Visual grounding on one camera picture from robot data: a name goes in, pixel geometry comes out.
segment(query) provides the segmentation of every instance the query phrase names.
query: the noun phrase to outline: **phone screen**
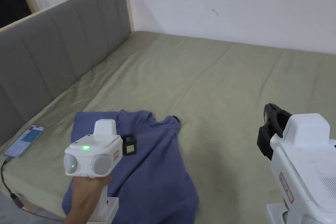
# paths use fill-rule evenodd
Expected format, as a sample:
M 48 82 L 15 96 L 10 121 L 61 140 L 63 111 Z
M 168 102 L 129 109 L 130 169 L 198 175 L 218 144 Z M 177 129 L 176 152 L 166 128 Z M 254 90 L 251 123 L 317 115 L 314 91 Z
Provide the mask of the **phone screen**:
M 25 150 L 42 134 L 44 127 L 30 126 L 4 153 L 14 158 L 20 157 Z

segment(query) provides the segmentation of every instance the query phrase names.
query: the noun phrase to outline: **floor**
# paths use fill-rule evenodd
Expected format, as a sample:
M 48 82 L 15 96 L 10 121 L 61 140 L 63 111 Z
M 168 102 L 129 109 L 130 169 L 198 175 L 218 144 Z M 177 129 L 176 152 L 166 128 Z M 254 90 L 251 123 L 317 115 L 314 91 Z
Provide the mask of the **floor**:
M 39 215 L 49 218 L 61 219 L 44 209 L 36 212 Z M 21 209 L 18 209 L 11 198 L 0 192 L 0 223 L 1 224 L 56 224 L 60 221 L 52 221 L 31 215 Z

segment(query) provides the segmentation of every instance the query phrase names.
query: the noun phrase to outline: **mattress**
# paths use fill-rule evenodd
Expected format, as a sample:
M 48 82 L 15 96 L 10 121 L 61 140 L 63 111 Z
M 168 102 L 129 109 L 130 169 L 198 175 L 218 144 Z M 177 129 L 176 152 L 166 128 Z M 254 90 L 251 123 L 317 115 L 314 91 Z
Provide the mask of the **mattress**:
M 266 204 L 282 197 L 256 145 L 263 108 L 272 102 L 293 114 L 320 113 L 335 137 L 335 66 L 334 55 L 135 32 L 1 147 L 31 124 L 46 127 L 6 166 L 5 180 L 64 216 L 71 178 L 63 154 L 75 113 L 148 110 L 182 123 L 180 152 L 200 200 L 196 223 L 266 223 Z

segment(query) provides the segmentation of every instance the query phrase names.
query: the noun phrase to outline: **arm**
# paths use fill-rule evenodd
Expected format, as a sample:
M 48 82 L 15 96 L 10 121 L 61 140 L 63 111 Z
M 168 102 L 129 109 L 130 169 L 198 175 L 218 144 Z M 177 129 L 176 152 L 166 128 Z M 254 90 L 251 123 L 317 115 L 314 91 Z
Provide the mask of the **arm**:
M 72 185 L 72 207 L 63 223 L 86 224 L 97 206 L 103 187 L 111 179 L 111 175 L 94 179 L 75 177 Z

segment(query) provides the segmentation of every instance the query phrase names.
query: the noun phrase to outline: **upholstered headboard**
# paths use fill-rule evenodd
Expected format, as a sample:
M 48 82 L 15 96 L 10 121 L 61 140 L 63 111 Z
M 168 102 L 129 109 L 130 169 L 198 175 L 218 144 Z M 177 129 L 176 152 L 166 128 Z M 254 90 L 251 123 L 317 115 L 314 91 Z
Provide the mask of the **upholstered headboard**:
M 123 43 L 126 0 L 68 0 L 0 31 L 0 145 Z

